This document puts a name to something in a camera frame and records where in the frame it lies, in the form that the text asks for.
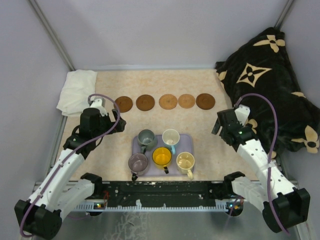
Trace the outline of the dark brown wooden coaster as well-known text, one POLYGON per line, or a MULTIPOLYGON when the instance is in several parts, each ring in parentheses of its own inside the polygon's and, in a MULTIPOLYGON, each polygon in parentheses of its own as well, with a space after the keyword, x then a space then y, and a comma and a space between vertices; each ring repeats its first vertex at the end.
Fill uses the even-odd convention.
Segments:
POLYGON ((208 93, 201 93, 196 98, 196 104, 202 110, 210 110, 215 106, 216 100, 208 93))

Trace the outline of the woven rattan coaster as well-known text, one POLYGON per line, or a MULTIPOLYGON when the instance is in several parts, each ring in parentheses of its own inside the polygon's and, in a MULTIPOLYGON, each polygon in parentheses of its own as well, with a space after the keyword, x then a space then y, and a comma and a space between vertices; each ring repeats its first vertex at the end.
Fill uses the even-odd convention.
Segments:
POLYGON ((158 101, 161 108, 165 110, 172 110, 178 104, 178 99, 173 94, 164 94, 158 101))
POLYGON ((191 94, 182 94, 178 98, 178 104, 180 107, 184 109, 190 109, 192 108, 196 103, 196 99, 191 94))

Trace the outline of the yellow mug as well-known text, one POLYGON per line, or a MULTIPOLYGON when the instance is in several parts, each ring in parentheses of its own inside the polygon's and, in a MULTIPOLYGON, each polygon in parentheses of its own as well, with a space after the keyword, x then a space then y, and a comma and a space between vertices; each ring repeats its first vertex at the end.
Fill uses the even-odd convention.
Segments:
POLYGON ((166 147, 158 147, 152 153, 152 161, 158 169, 164 171, 167 175, 172 161, 172 153, 166 147))

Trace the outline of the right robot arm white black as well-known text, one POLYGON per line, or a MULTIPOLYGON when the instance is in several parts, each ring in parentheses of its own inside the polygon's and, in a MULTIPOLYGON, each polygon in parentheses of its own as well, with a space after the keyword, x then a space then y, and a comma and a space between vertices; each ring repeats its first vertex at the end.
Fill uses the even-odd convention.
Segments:
POLYGON ((311 197, 306 189, 296 188, 275 162, 268 161, 257 135, 245 125, 249 114, 250 108, 244 105, 219 111, 212 133, 249 164, 260 185, 238 171, 224 177, 223 192, 229 198, 243 197, 262 213, 267 226, 279 233, 307 221, 311 197))

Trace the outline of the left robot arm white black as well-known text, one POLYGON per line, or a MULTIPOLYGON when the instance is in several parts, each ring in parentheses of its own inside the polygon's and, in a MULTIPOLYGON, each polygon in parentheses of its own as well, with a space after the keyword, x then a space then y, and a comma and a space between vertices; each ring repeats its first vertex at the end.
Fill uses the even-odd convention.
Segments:
POLYGON ((14 206, 22 237, 53 239, 63 220, 78 204, 88 197, 97 199, 103 195, 102 178, 93 173, 82 175, 69 190, 64 188, 104 136, 125 130, 126 121, 119 110, 113 109, 112 114, 114 122, 103 107, 89 107, 82 112, 79 125, 65 141, 58 160, 41 185, 27 200, 19 200, 14 206))

